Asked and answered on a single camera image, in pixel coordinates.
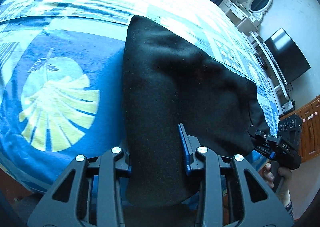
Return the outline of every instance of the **bed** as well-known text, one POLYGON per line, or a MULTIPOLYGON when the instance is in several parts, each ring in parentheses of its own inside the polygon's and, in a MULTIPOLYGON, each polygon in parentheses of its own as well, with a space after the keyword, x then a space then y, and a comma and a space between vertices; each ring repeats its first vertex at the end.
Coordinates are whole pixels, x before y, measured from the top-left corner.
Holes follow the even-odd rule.
MULTIPOLYGON (((125 138, 121 64, 127 26, 146 16, 257 84, 271 134, 276 101, 250 45, 209 0, 4 0, 0 6, 0 166, 44 193, 78 154, 125 138)), ((266 159, 247 159, 260 170, 266 159)))

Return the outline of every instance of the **metal bolt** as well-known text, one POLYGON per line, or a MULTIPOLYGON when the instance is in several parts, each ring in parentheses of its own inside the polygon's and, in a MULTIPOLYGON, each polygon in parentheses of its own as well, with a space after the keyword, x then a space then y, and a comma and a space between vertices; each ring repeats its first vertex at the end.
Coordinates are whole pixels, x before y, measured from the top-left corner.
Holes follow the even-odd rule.
POLYGON ((114 153, 114 154, 118 154, 121 152, 121 148, 116 146, 114 147, 113 149, 111 149, 111 152, 114 153))
POLYGON ((82 155, 82 154, 77 155, 76 156, 76 161, 78 161, 78 162, 84 161, 84 155, 82 155))
POLYGON ((205 154, 205 153, 207 153, 207 151, 208 151, 208 149, 205 146, 198 147, 199 153, 205 154))
POLYGON ((235 155, 235 159, 236 159, 236 161, 241 162, 241 161, 244 160, 244 157, 243 157, 243 155, 241 155, 241 154, 237 154, 237 155, 235 155))

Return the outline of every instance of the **television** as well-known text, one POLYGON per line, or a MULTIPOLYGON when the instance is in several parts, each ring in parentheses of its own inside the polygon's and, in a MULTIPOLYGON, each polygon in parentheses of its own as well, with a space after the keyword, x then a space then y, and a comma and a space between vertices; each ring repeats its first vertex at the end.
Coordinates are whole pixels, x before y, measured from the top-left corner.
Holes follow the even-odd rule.
POLYGON ((310 69, 299 47, 282 28, 266 40, 265 44, 285 84, 293 82, 310 69))

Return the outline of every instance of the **yellow leaf print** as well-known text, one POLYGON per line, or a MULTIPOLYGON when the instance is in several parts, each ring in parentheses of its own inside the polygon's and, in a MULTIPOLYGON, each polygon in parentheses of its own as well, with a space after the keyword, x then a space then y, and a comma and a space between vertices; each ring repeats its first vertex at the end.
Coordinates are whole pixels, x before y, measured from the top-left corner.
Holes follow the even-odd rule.
POLYGON ((25 140, 34 148, 45 151, 49 129, 52 152, 77 143, 84 132, 73 124, 89 129, 98 110, 99 91, 84 90, 89 86, 86 74, 76 80, 65 76, 59 81, 46 81, 39 91, 25 98, 30 106, 19 113, 20 122, 28 119, 21 133, 25 140))

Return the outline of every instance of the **oval mirror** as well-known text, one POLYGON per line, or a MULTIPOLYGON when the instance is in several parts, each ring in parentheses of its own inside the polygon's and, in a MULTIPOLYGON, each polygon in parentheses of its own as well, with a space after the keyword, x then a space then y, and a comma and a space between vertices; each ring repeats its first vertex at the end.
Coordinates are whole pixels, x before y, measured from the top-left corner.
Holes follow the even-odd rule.
POLYGON ((259 10, 263 9, 264 7, 266 7, 268 2, 269 2, 269 0, 253 0, 250 8, 252 11, 259 11, 259 10))

